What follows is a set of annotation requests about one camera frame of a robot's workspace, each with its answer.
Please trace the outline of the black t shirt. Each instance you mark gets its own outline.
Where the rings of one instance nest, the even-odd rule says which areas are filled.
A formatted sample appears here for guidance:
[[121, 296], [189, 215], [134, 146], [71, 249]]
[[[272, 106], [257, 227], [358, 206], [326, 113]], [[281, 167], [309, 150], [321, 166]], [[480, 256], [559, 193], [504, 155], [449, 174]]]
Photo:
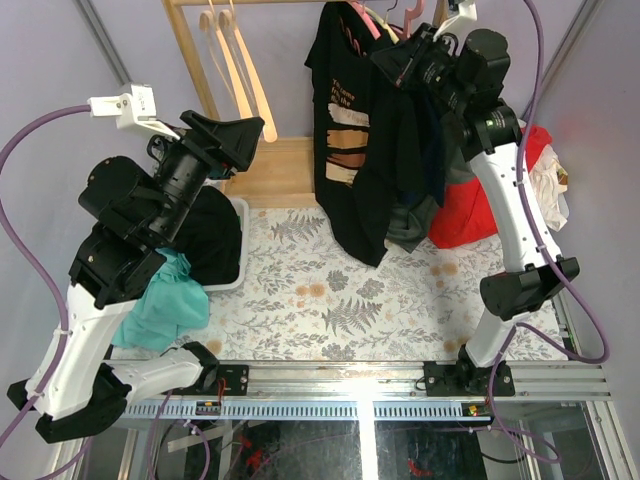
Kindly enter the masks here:
[[394, 204], [425, 189], [411, 95], [371, 61], [392, 46], [346, 2], [324, 5], [305, 65], [311, 71], [316, 201], [347, 254], [376, 267]]

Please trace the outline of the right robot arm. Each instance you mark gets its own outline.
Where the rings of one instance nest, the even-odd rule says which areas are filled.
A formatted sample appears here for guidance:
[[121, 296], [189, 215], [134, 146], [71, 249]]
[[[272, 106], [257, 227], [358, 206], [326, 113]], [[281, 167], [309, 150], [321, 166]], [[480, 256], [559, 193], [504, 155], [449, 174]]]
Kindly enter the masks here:
[[485, 309], [475, 333], [455, 363], [425, 363], [426, 392], [481, 396], [495, 387], [498, 395], [512, 396], [511, 370], [498, 353], [518, 323], [563, 289], [557, 276], [572, 281], [580, 267], [550, 237], [527, 166], [517, 158], [522, 132], [500, 97], [511, 64], [507, 39], [476, 29], [452, 53], [435, 27], [423, 24], [372, 61], [394, 86], [427, 93], [443, 108], [445, 127], [488, 198], [503, 248], [503, 272], [480, 282]]

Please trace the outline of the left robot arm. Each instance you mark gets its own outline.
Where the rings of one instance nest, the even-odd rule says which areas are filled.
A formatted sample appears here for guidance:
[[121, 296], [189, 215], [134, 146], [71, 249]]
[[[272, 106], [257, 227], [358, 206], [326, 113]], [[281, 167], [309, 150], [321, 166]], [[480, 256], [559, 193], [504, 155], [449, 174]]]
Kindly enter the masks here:
[[95, 223], [57, 301], [61, 321], [40, 367], [7, 391], [19, 410], [38, 413], [36, 431], [49, 444], [95, 436], [130, 405], [161, 393], [204, 395], [218, 385], [218, 360], [197, 342], [140, 366], [115, 367], [105, 358], [210, 173], [248, 170], [264, 127], [259, 117], [224, 122], [192, 110], [181, 119], [180, 128], [164, 126], [148, 141], [155, 172], [110, 157], [91, 171], [79, 196]]

